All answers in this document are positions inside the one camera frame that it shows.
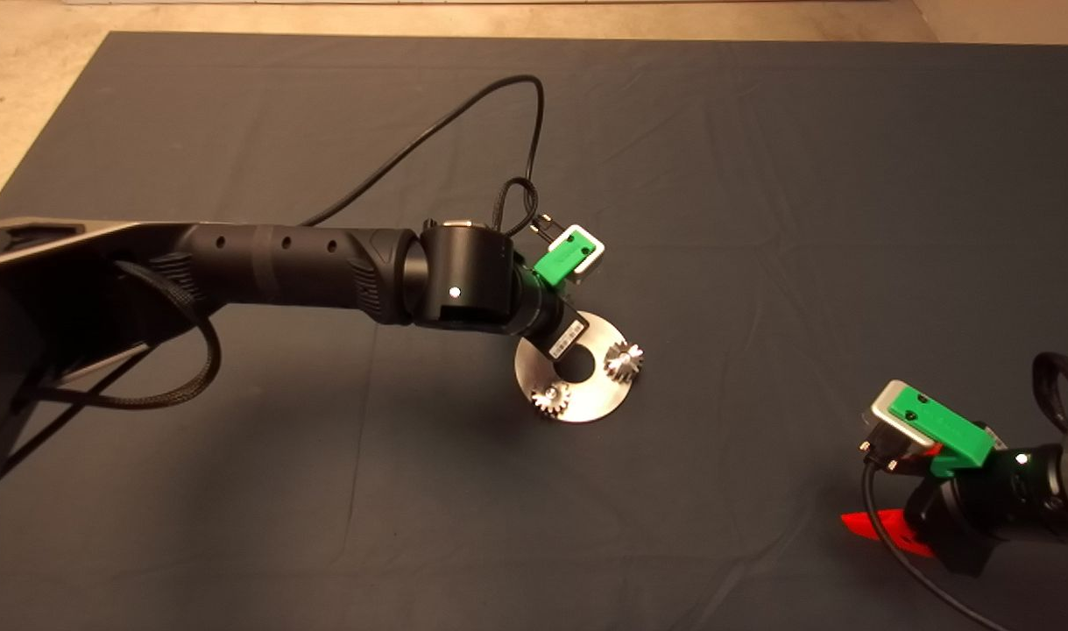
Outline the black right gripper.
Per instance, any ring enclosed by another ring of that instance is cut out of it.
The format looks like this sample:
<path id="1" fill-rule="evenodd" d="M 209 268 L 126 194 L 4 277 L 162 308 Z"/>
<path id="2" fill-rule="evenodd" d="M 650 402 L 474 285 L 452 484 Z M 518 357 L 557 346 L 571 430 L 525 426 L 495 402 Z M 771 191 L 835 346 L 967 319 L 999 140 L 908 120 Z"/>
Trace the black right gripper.
<path id="1" fill-rule="evenodd" d="M 925 458 L 942 454 L 934 443 Z M 1062 448 L 995 449 L 985 463 L 946 479 L 926 477 L 902 510 L 877 510 L 879 523 L 906 554 L 936 558 L 947 571 L 977 578 L 1003 543 L 1067 542 L 1067 500 L 1059 476 Z M 866 512 L 842 512 L 851 534 L 878 542 Z"/>

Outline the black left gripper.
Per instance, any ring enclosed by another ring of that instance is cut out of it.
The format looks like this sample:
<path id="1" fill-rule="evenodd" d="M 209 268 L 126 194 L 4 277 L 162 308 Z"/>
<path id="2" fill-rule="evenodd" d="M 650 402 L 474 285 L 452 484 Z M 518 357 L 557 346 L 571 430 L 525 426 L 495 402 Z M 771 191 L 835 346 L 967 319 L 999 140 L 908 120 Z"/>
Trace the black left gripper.
<path id="1" fill-rule="evenodd" d="M 529 341 L 549 362 L 559 362 L 587 332 L 587 319 L 525 264 L 513 268 L 509 335 Z"/>

